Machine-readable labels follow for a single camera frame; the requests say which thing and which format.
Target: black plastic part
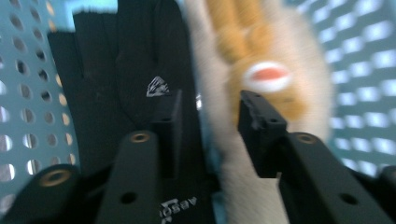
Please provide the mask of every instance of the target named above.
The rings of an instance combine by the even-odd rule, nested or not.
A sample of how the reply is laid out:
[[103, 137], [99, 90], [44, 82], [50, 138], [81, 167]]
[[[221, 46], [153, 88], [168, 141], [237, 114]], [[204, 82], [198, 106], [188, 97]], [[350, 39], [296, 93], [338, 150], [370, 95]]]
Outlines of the black plastic part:
[[161, 223], [160, 179], [157, 135], [142, 131], [126, 136], [95, 223]]
[[260, 95], [242, 91], [241, 97], [239, 132], [259, 176], [282, 173], [279, 188], [291, 224], [393, 223], [318, 138], [288, 133]]
[[158, 136], [164, 178], [177, 178], [178, 175], [182, 132], [181, 99], [182, 91], [173, 91], [162, 96], [150, 123], [150, 129]]
[[378, 178], [349, 170], [396, 223], [396, 166], [383, 169]]
[[70, 223], [81, 200], [78, 168], [60, 164], [38, 173], [18, 194], [4, 223]]
[[396, 223], [396, 166], [385, 167], [378, 178], [380, 204]]
[[279, 186], [290, 223], [392, 223], [314, 135], [290, 133], [278, 147], [287, 164]]
[[260, 177], [276, 177], [279, 155], [269, 148], [286, 133], [287, 122], [259, 94], [241, 91], [238, 131]]

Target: screw hole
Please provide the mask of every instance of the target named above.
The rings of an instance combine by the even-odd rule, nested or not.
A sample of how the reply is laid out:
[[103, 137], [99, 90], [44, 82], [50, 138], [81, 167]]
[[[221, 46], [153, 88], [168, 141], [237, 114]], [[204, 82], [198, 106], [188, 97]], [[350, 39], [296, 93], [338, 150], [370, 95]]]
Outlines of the screw hole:
[[306, 144], [314, 144], [314, 143], [317, 142], [317, 140], [313, 136], [308, 135], [308, 134], [303, 134], [303, 133], [302, 134], [298, 134], [297, 135], [297, 139], [300, 142], [306, 143]]
[[38, 29], [34, 29], [33, 34], [35, 35], [35, 38], [37, 38], [38, 40], [43, 40], [43, 35]]
[[20, 85], [20, 94], [25, 99], [31, 99], [32, 93], [30, 92], [30, 88], [26, 85]]
[[75, 157], [75, 155], [73, 153], [70, 153], [67, 156], [67, 163], [69, 163], [70, 165], [76, 164], [76, 157]]
[[38, 14], [37, 10], [35, 10], [35, 8], [31, 7], [31, 8], [30, 8], [30, 13], [32, 14], [32, 17], [33, 17], [37, 22], [41, 22], [40, 15]]
[[23, 121], [25, 121], [26, 123], [33, 123], [33, 122], [35, 122], [35, 114], [34, 114], [33, 111], [30, 110], [30, 109], [23, 109], [23, 110], [22, 110], [22, 114], [21, 114], [21, 118], [22, 118]]
[[0, 57], [0, 69], [4, 68], [3, 58]]
[[133, 143], [146, 142], [149, 140], [149, 135], [146, 133], [137, 133], [137, 134], [134, 134], [134, 136], [132, 136], [131, 140]]
[[41, 92], [41, 98], [42, 98], [45, 102], [50, 102], [50, 101], [51, 101], [50, 93], [47, 92], [47, 91]]
[[21, 4], [19, 0], [9, 0], [9, 3], [11, 3], [11, 5], [16, 8], [21, 8]]
[[12, 25], [14, 25], [15, 28], [21, 31], [23, 30], [22, 22], [16, 15], [11, 15], [9, 19], [11, 20], [11, 23]]
[[349, 203], [352, 205], [358, 204], [358, 200], [350, 194], [342, 193], [340, 194], [340, 197], [344, 201], [344, 203]]
[[58, 186], [68, 180], [70, 176], [71, 173], [67, 170], [54, 170], [41, 177], [40, 185], [46, 188]]
[[29, 160], [26, 163], [26, 169], [29, 175], [35, 175], [40, 171], [40, 162], [37, 160]]
[[28, 74], [27, 65], [26, 65], [26, 63], [24, 63], [22, 61], [17, 61], [17, 70], [18, 70], [18, 72], [20, 72], [23, 75]]
[[67, 143], [68, 146], [71, 146], [73, 144], [73, 137], [70, 133], [67, 133], [64, 135], [64, 141]]
[[39, 76], [43, 81], [48, 81], [48, 80], [49, 80], [49, 75], [47, 74], [46, 71], [44, 71], [44, 70], [42, 70], [42, 69], [38, 72], [38, 76]]
[[44, 114], [44, 121], [46, 121], [48, 124], [53, 123], [53, 120], [54, 120], [54, 118], [53, 118], [52, 113], [47, 112]]
[[38, 51], [35, 52], [35, 55], [37, 56], [37, 58], [41, 61], [46, 61], [46, 55], [44, 54], [44, 52], [39, 49]]
[[136, 201], [136, 198], [137, 198], [137, 195], [133, 192], [124, 193], [121, 196], [121, 203], [123, 203], [123, 204], [133, 203], [134, 201]]
[[37, 138], [34, 134], [28, 133], [23, 136], [23, 145], [28, 148], [35, 148], [37, 147]]
[[24, 45], [23, 41], [17, 37], [14, 37], [12, 39], [12, 42], [14, 43], [14, 46], [17, 50], [20, 52], [25, 52], [26, 51], [26, 46]]

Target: fabric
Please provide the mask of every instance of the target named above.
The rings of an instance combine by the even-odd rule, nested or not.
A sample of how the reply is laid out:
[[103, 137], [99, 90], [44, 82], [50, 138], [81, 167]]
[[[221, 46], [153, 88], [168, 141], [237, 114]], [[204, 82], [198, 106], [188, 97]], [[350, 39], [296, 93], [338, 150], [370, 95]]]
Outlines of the fabric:
[[[292, 64], [302, 96], [310, 110], [290, 123], [290, 132], [313, 133], [326, 141], [332, 112], [329, 69], [307, 22], [281, 0], [261, 1], [267, 20], [275, 27], [271, 52]], [[193, 57], [201, 87], [205, 136], [212, 151], [218, 151], [219, 176], [224, 191], [227, 223], [288, 223], [276, 179], [259, 179], [251, 165], [242, 138], [230, 122], [227, 95], [230, 66], [217, 52], [214, 28], [205, 0], [184, 0], [191, 31]]]
[[120, 0], [116, 15], [81, 13], [74, 20], [75, 33], [50, 34], [49, 43], [82, 173], [111, 165], [121, 138], [150, 129], [162, 95], [181, 90], [178, 175], [163, 179], [160, 214], [163, 223], [214, 223], [210, 194], [219, 186], [205, 169], [189, 37], [177, 3]]

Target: hole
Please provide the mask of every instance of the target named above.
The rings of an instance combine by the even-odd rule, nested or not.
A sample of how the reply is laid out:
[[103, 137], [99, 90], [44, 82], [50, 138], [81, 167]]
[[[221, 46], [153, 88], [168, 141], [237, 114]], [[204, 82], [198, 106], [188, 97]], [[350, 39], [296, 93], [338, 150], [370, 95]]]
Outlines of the hole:
[[35, 52], [35, 55], [37, 56], [37, 58], [39, 59], [39, 60], [41, 60], [41, 61], [46, 61], [46, 55], [44, 54], [44, 52], [43, 52], [43, 50], [41, 50], [41, 49], [38, 49], [36, 52]]
[[48, 124], [53, 123], [53, 114], [51, 112], [47, 112], [44, 114], [44, 121], [46, 121]]
[[29, 175], [35, 175], [40, 171], [40, 162], [37, 160], [29, 160], [26, 163], [26, 170]]
[[33, 34], [38, 40], [43, 40], [43, 34], [41, 34], [41, 32], [37, 28], [33, 30]]
[[349, 203], [352, 205], [358, 204], [358, 200], [350, 194], [342, 193], [340, 194], [340, 197], [344, 201], [344, 203]]
[[47, 91], [43, 91], [41, 92], [41, 98], [45, 101], [45, 102], [50, 102], [52, 99], [50, 97], [50, 93]]
[[50, 159], [50, 164], [51, 165], [61, 164], [61, 159], [59, 159], [59, 157], [52, 157], [52, 159]]
[[70, 124], [69, 116], [67, 116], [65, 113], [62, 113], [62, 121], [64, 122], [65, 126], [68, 126]]
[[0, 165], [0, 181], [8, 182], [15, 177], [15, 168], [11, 164]]
[[56, 31], [55, 23], [53, 23], [52, 20], [49, 20], [49, 29], [50, 29], [52, 32], [55, 32], [55, 31]]
[[53, 7], [52, 7], [52, 5], [50, 4], [50, 2], [47, 2], [47, 3], [46, 3], [46, 6], [47, 6], [47, 11], [49, 12], [49, 14], [50, 14], [51, 16], [54, 16], [54, 15], [55, 15], [55, 11], [53, 10]]
[[21, 8], [21, 4], [20, 4], [20, 1], [19, 1], [19, 0], [9, 0], [9, 3], [10, 3], [12, 6], [16, 7], [16, 8]]
[[317, 140], [316, 140], [313, 136], [308, 135], [308, 134], [305, 134], [305, 133], [300, 133], [300, 134], [298, 134], [298, 135], [297, 135], [297, 139], [298, 139], [300, 142], [306, 143], [306, 144], [314, 144], [314, 143], [317, 142]]
[[67, 156], [67, 162], [71, 165], [76, 164], [76, 157], [72, 153]]
[[128, 204], [128, 203], [133, 203], [134, 201], [136, 201], [136, 199], [137, 199], [137, 195], [135, 193], [127, 192], [121, 196], [120, 200], [121, 200], [121, 203]]
[[38, 14], [37, 10], [35, 10], [35, 8], [31, 7], [30, 8], [30, 13], [32, 14], [32, 16], [35, 19], [35, 21], [41, 22], [40, 15]]
[[46, 71], [44, 71], [44, 70], [40, 70], [39, 72], [38, 72], [38, 76], [43, 80], [43, 81], [48, 81], [49, 80], [49, 75], [47, 74], [47, 72]]
[[0, 200], [0, 213], [5, 214], [14, 204], [15, 195], [9, 194]]
[[26, 86], [26, 85], [23, 85], [23, 84], [20, 85], [20, 94], [25, 99], [31, 99], [32, 98], [32, 93], [30, 92], [30, 88], [28, 86]]
[[34, 134], [28, 133], [23, 136], [22, 138], [23, 145], [28, 148], [35, 148], [37, 147], [37, 138]]
[[146, 133], [137, 133], [132, 136], [131, 141], [134, 143], [142, 143], [149, 140], [149, 135]]
[[73, 144], [73, 138], [72, 135], [70, 133], [67, 133], [64, 136], [64, 141], [67, 143], [68, 146], [71, 146]]
[[26, 63], [24, 63], [22, 61], [17, 61], [17, 70], [21, 74], [24, 74], [24, 75], [28, 74], [28, 67], [27, 67]]
[[6, 123], [9, 121], [9, 113], [8, 111], [0, 106], [0, 123]]
[[47, 136], [47, 143], [50, 147], [55, 147], [57, 142], [58, 140], [56, 139], [56, 136], [54, 134], [50, 134]]
[[40, 186], [42, 187], [54, 187], [62, 184], [68, 180], [71, 176], [70, 171], [67, 170], [54, 170], [49, 172], [40, 178]]
[[6, 85], [0, 80], [0, 95], [6, 95], [7, 87]]
[[10, 151], [12, 149], [12, 140], [8, 135], [0, 134], [0, 152]]
[[16, 15], [11, 15], [9, 19], [11, 20], [11, 23], [12, 25], [14, 25], [15, 28], [21, 31], [23, 30], [22, 22]]
[[61, 93], [59, 93], [59, 103], [61, 103], [61, 105], [67, 105], [66, 97]]
[[3, 58], [0, 57], [0, 69], [4, 68]]
[[23, 109], [21, 114], [22, 120], [26, 123], [35, 122], [35, 113], [30, 109]]
[[55, 79], [56, 79], [56, 83], [58, 83], [58, 86], [59, 86], [59, 87], [62, 87], [62, 81], [61, 81], [61, 78], [59, 77], [58, 74], [56, 74]]
[[12, 43], [14, 43], [14, 46], [17, 50], [20, 52], [25, 52], [26, 51], [26, 46], [24, 45], [23, 41], [17, 37], [12, 38]]

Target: orange fur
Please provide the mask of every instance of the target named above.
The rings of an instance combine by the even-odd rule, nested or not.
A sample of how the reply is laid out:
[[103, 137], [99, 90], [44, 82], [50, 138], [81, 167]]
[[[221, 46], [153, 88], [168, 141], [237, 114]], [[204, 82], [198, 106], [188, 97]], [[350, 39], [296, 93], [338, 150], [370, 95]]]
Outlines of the orange fur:
[[[273, 42], [273, 32], [261, 11], [258, 0], [206, 0], [213, 26], [218, 32], [218, 50], [230, 63], [232, 71], [228, 81], [233, 121], [239, 117], [240, 91], [243, 75], [255, 63], [275, 61], [287, 66], [287, 62], [268, 54]], [[287, 120], [299, 119], [307, 110], [296, 84], [275, 92], [257, 92], [272, 104]]]

